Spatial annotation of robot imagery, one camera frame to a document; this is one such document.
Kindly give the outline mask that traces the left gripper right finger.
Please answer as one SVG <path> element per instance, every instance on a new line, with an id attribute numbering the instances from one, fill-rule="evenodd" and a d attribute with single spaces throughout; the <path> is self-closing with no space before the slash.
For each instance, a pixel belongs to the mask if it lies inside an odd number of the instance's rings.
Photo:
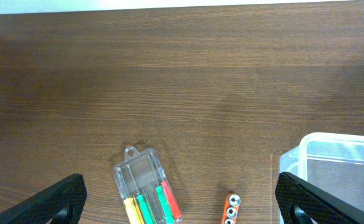
<path id="1" fill-rule="evenodd" d="M 284 223 L 364 224 L 364 211 L 290 172 L 279 174 L 275 196 Z"/>

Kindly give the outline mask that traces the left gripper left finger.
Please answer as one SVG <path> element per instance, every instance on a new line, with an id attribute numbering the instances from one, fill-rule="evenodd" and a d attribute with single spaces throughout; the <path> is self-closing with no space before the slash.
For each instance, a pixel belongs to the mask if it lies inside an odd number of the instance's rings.
<path id="1" fill-rule="evenodd" d="M 78 223 L 87 198 L 84 178 L 72 174 L 0 213 L 0 224 Z"/>

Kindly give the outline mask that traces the orange socket rail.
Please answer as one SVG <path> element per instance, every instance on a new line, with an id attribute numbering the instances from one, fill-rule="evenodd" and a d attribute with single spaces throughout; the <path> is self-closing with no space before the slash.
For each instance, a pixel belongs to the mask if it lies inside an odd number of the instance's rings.
<path id="1" fill-rule="evenodd" d="M 230 192 L 226 196 L 223 208 L 222 224 L 236 224 L 240 205 L 241 197 L 234 192 Z"/>

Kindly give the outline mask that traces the clear screwdriver set case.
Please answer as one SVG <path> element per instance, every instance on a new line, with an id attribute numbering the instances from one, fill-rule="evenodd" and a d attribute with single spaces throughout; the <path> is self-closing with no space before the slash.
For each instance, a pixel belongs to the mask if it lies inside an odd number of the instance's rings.
<path id="1" fill-rule="evenodd" d="M 124 150 L 124 161 L 113 167 L 128 222 L 132 224 L 176 224 L 182 212 L 155 149 Z"/>

